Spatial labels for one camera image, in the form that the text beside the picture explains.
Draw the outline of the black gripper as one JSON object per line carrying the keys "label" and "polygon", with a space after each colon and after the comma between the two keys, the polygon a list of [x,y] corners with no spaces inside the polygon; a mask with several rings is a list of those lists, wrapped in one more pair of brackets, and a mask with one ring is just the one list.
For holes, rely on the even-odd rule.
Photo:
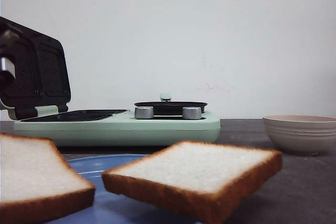
{"label": "black gripper", "polygon": [[16,33],[6,23],[1,23],[1,92],[15,80],[15,65],[9,48],[16,41]]}

